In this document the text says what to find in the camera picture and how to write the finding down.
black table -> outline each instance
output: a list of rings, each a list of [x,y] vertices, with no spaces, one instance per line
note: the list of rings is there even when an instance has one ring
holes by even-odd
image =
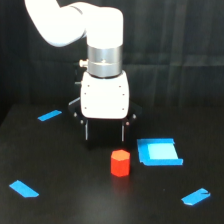
[[[40,122],[52,110],[62,114]],[[145,109],[121,142],[120,121],[90,120],[84,129],[64,106],[15,105],[0,128],[0,223],[206,224],[224,222],[224,109]],[[183,166],[147,167],[137,139],[173,138]],[[110,173],[111,152],[131,153],[129,177]],[[25,199],[9,184],[36,192]],[[181,198],[205,188],[195,206]]]

blue tape piece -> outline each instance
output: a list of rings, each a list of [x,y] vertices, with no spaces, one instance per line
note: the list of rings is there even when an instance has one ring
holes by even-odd
[[[59,115],[59,114],[61,114],[61,113],[62,113],[61,111],[54,110],[54,111],[52,111],[52,112],[50,112],[50,113],[48,113],[48,114],[45,114],[45,115],[43,115],[43,116],[41,116],[41,117],[38,117],[38,119],[39,119],[40,121],[46,121],[46,120],[48,120],[48,119],[50,119],[50,118],[52,118],[52,117],[55,117],[55,116],[57,116],[57,115]]]
[[[9,185],[14,191],[22,195],[24,198],[37,197],[39,194],[26,186],[21,181],[17,180],[11,185]]]
[[[146,166],[181,166],[173,139],[138,139],[139,160]]]
[[[138,139],[138,141],[143,144],[158,144],[158,143],[169,143],[174,144],[174,140],[172,138],[147,138],[147,139]]]
[[[204,200],[205,198],[208,198],[209,196],[210,196],[210,193],[204,188],[201,188],[195,191],[194,193],[189,194],[188,196],[182,198],[181,200],[186,205],[195,205],[198,202]]]

red hexagonal block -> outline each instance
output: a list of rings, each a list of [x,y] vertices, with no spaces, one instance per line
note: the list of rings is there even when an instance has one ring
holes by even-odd
[[[124,150],[116,150],[111,155],[111,173],[118,177],[129,175],[130,153]]]

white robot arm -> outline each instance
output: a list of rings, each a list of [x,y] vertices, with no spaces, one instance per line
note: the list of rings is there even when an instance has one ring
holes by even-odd
[[[88,59],[80,93],[87,118],[123,119],[129,108],[129,86],[122,70],[123,14],[110,7],[76,2],[60,7],[56,0],[25,0],[40,35],[63,47],[87,37]]]

blue paper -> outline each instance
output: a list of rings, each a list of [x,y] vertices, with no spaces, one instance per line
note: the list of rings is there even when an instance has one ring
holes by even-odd
[[[150,159],[178,159],[173,144],[149,144]]]
[[[178,159],[174,141],[165,139],[139,139],[139,160],[146,166],[179,166],[183,159]]]
[[[196,203],[204,200],[205,198],[208,198],[209,196],[210,196],[210,193],[204,188],[201,188],[195,191],[194,193],[189,194],[188,196],[182,198],[181,200],[186,205],[195,205]]]
[[[50,119],[50,118],[52,118],[52,117],[55,117],[55,116],[57,116],[57,115],[59,115],[59,114],[61,114],[61,113],[62,113],[61,111],[54,110],[54,111],[52,111],[52,112],[50,112],[50,113],[48,113],[48,114],[45,114],[45,115],[43,115],[43,116],[41,116],[41,117],[38,117],[38,119],[39,119],[40,121],[46,121],[46,120],[48,120],[48,119]]]
[[[21,181],[17,180],[13,184],[9,185],[14,191],[22,195],[24,198],[37,197],[39,194],[26,186]]]

